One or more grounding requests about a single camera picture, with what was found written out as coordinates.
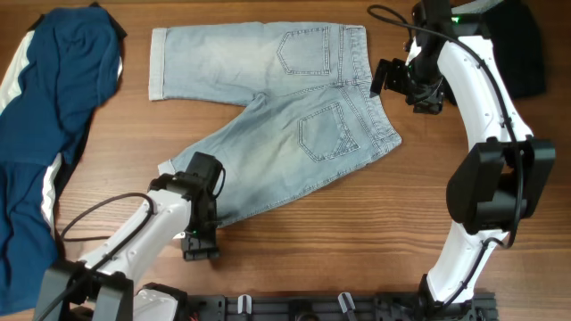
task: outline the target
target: robotic arm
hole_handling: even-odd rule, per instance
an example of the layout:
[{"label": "robotic arm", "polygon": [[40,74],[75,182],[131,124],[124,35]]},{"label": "robotic arm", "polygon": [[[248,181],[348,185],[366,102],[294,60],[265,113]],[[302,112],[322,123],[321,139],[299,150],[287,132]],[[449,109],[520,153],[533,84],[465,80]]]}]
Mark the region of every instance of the robotic arm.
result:
[{"label": "robotic arm", "polygon": [[[471,320],[488,304],[475,296],[476,280],[492,250],[498,244],[510,247],[519,220],[533,215],[555,159],[554,148],[549,141],[533,138],[519,117],[478,16],[452,15],[448,0],[422,0],[412,12],[414,25],[408,25],[377,15],[372,11],[376,8],[387,8],[369,8],[379,20],[417,33],[407,45],[407,61],[379,63],[371,92],[380,94],[384,85],[406,95],[414,112],[431,114],[442,110],[447,97],[459,106],[466,126],[469,152],[447,186],[453,222],[440,258],[416,293],[379,294],[370,300],[353,300],[342,293],[329,308],[324,308],[329,298],[217,297],[214,312],[205,310],[200,321],[319,321],[320,313],[341,313],[350,321]],[[213,157],[197,153],[185,173],[155,179],[148,193],[153,204],[141,205],[114,236],[79,262],[56,262],[46,272],[34,319],[187,321],[191,310],[205,309],[193,306],[185,292],[164,285],[148,284],[135,298],[132,294],[134,284],[175,235],[185,235],[181,244],[186,260],[218,256],[213,190],[222,171]],[[146,220],[149,207],[156,208],[155,213],[125,243]],[[509,241],[502,242],[507,235]],[[102,264],[112,249],[118,250]],[[70,303],[86,299],[96,300],[95,311],[70,310]],[[493,296],[485,300],[495,307]],[[363,308],[371,303],[370,311]]]}]

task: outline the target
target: jeans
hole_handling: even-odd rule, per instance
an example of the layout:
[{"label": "jeans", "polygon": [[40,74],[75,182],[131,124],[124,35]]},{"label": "jeans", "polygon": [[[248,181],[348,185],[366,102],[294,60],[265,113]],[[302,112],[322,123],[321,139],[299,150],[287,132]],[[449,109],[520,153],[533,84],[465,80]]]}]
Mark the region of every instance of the jeans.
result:
[{"label": "jeans", "polygon": [[371,80],[362,26],[250,22],[154,29],[149,99],[245,107],[159,171],[185,170],[195,152],[220,160],[226,182],[219,226],[303,197],[401,143],[378,96],[369,97]]}]

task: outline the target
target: pocket stitching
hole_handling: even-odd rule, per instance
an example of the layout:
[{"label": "pocket stitching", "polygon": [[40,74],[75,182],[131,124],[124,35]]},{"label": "pocket stitching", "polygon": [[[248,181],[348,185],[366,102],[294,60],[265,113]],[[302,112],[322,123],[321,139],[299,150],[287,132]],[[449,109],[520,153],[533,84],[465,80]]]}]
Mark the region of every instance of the pocket stitching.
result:
[{"label": "pocket stitching", "polygon": [[[341,136],[337,139],[337,142],[335,143],[335,149],[331,152],[328,153],[327,155],[316,155],[315,153],[313,153],[310,148],[303,142],[303,122],[308,120],[308,119],[312,119],[316,116],[318,116],[319,114],[326,112],[326,111],[332,111],[332,112],[337,112],[337,116],[339,117],[339,122],[335,122],[335,124],[337,125],[337,127],[340,129],[341,131]],[[309,116],[306,116],[302,119],[299,120],[298,122],[298,145],[300,145],[300,147],[307,153],[308,156],[310,156],[310,158],[315,161],[315,162],[322,162],[322,161],[326,161],[326,160],[332,160],[334,158],[337,158],[339,156],[345,155],[349,152],[354,152],[358,149],[360,149],[360,146],[357,144],[357,142],[355,142],[354,138],[351,135],[351,131],[349,130],[349,128],[347,127],[347,124],[345,123],[344,119],[343,119],[343,111],[341,110],[341,105],[339,103],[332,103],[330,105],[328,105],[325,108],[320,109],[319,111],[316,111],[314,113],[312,113]],[[346,151],[340,152],[340,148],[344,145],[344,142],[347,140],[351,140],[354,142],[354,146],[353,148],[347,149]]]},{"label": "pocket stitching", "polygon": [[[297,70],[290,70],[289,66],[286,63],[286,60],[282,56],[282,50],[284,45],[287,42],[287,39],[291,35],[301,35],[301,34],[308,34],[311,32],[322,31],[322,38],[323,38],[323,70],[313,70],[313,71],[297,71]],[[312,76],[325,76],[329,75],[331,72],[331,65],[329,63],[329,26],[322,27],[322,28],[314,28],[314,29],[304,29],[304,30],[296,30],[296,31],[288,31],[285,33],[284,37],[282,38],[279,47],[277,48],[277,58],[282,65],[285,73],[288,75],[312,75]]]}]

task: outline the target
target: jeans back pocket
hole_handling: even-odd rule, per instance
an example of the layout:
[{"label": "jeans back pocket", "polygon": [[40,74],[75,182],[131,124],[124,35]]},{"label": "jeans back pocket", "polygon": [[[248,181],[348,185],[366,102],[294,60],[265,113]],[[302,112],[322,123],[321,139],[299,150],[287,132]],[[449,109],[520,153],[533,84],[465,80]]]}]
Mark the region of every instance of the jeans back pocket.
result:
[{"label": "jeans back pocket", "polygon": [[299,145],[316,162],[360,148],[343,120],[339,103],[332,103],[299,120]]},{"label": "jeans back pocket", "polygon": [[285,33],[277,58],[288,75],[328,75],[329,27]]}]

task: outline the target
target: wooden surface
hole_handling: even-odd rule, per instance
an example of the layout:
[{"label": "wooden surface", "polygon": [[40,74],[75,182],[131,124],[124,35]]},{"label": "wooden surface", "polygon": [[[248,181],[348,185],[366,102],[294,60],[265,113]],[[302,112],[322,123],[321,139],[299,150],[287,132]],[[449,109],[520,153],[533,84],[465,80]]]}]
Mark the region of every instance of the wooden surface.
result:
[{"label": "wooden surface", "polygon": [[[414,1],[379,3],[408,16]],[[240,21],[363,24],[372,65],[381,57],[404,58],[406,31],[369,17],[368,5],[353,1],[106,5],[128,32],[123,80],[119,92],[95,115],[83,160],[61,199],[58,228],[107,197],[145,191],[157,176],[158,163],[221,128],[242,110],[196,101],[149,102],[152,28]],[[496,292],[502,320],[562,320],[571,313],[571,43],[567,40],[571,3],[531,6],[544,36],[549,92],[517,101],[516,106],[536,136],[553,140],[558,158],[534,217],[520,225],[516,246],[492,255],[477,288]],[[0,6],[2,70],[25,29],[51,7]],[[297,202],[220,230],[218,260],[186,263],[173,243],[142,284],[153,281],[192,294],[229,296],[414,291],[436,262],[450,228],[445,186],[467,153],[466,133],[458,109],[450,105],[435,117],[413,114],[403,97],[394,93],[384,92],[382,100],[402,135],[402,146]],[[73,235],[111,234],[137,202],[118,202],[98,211]],[[69,258],[96,245],[67,244]],[[29,319],[29,311],[2,318]]]}]

